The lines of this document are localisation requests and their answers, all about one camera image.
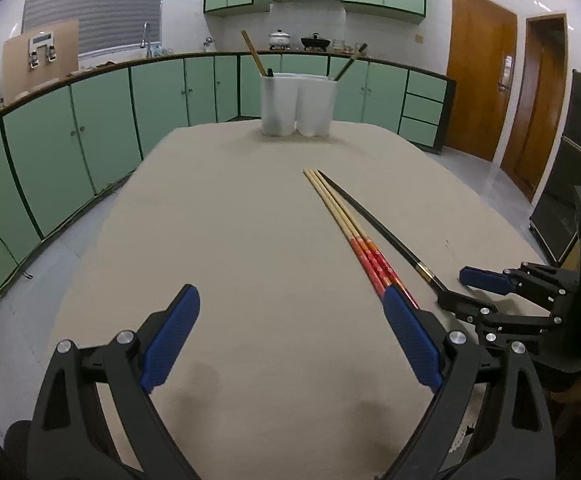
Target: black refrigerator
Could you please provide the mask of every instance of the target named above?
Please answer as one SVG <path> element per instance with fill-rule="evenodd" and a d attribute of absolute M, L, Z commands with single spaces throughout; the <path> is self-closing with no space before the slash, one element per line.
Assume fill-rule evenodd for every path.
<path fill-rule="evenodd" d="M 530 230 L 554 265 L 563 263 L 577 240 L 574 186 L 581 186 L 581 72 L 576 70 L 557 158 L 530 217 Z"/>

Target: white plastic container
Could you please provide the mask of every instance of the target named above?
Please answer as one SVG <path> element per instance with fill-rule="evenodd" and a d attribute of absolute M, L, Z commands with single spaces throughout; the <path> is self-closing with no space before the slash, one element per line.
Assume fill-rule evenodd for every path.
<path fill-rule="evenodd" d="M 306 137 L 327 137 L 333 122 L 337 81 L 321 75 L 301 75 L 297 99 L 297 130 Z"/>
<path fill-rule="evenodd" d="M 262 132 L 280 137 L 295 131 L 297 95 L 301 78 L 297 74 L 275 74 L 262 79 Z"/>

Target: blue gripper pad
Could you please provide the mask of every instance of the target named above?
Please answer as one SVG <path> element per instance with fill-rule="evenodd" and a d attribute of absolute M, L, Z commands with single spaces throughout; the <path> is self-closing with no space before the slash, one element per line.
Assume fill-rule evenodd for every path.
<path fill-rule="evenodd" d="M 475 267 L 461 269 L 459 271 L 459 281 L 462 285 L 480 288 L 501 296 L 515 292 L 516 289 L 514 283 L 505 274 L 491 270 L 475 269 Z"/>
<path fill-rule="evenodd" d="M 166 382 L 199 314 L 200 294 L 190 286 L 144 352 L 144 373 L 139 384 L 145 393 Z"/>
<path fill-rule="evenodd" d="M 440 371 L 439 351 L 406 301 L 408 300 L 404 299 L 399 290 L 389 286 L 383 300 L 385 318 L 406 354 L 417 380 L 436 394 L 444 382 Z"/>

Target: white pot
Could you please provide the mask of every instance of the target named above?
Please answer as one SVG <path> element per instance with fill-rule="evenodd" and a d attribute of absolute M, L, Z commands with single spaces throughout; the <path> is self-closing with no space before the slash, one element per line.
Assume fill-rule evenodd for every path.
<path fill-rule="evenodd" d="M 270 46 L 290 46 L 290 34 L 279 29 L 277 32 L 272 32 L 268 37 L 268 44 Z"/>

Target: tabletop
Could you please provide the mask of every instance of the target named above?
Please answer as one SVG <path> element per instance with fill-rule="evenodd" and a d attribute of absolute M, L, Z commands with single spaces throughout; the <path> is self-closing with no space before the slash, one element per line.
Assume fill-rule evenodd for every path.
<path fill-rule="evenodd" d="M 63 338 L 98 345 L 136 330 L 192 283 L 199 319 L 151 398 L 199 475 L 373 478 L 397 457 L 432 394 L 302 170 L 322 170 L 454 290 L 467 292 L 457 280 L 464 266 L 501 271 L 539 258 L 475 192 L 392 132 L 335 122 L 325 139 L 271 138 L 259 127 L 179 128 L 149 154 L 88 247 L 49 351 Z M 361 223 L 420 306 L 461 327 Z M 499 297 L 497 306 L 545 314 L 521 298 Z M 120 455 L 136 466 L 100 391 Z"/>

